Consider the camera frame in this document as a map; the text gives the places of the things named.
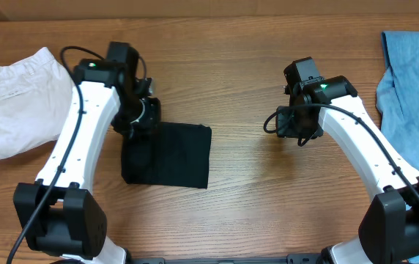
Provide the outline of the black t-shirt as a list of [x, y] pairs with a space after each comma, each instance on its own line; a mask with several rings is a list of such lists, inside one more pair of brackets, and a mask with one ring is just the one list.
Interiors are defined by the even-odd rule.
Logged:
[[149, 135], [122, 144], [122, 178], [128, 184], [204, 188], [208, 186], [212, 129], [162, 122]]

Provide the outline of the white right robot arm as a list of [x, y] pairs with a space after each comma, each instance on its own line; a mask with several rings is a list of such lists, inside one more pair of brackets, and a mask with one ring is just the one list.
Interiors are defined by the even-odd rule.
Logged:
[[319, 254], [296, 254], [293, 263], [405, 263], [419, 256], [419, 171], [393, 148], [369, 117], [344, 76], [326, 79], [312, 58], [283, 71], [288, 106], [270, 118], [273, 133], [299, 146], [328, 133], [363, 181], [371, 204], [349, 241]]

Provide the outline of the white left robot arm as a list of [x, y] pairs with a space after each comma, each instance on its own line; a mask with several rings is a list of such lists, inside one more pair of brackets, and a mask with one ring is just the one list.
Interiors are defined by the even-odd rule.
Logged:
[[131, 263], [130, 252], [107, 235], [107, 218], [93, 197], [93, 185], [109, 128], [128, 140], [146, 139], [159, 126], [153, 80], [136, 76], [143, 63], [130, 44], [112, 42], [106, 56], [92, 53], [67, 69], [73, 97], [62, 132], [35, 181], [19, 183], [13, 195], [22, 231], [8, 263], [22, 242], [60, 263]]

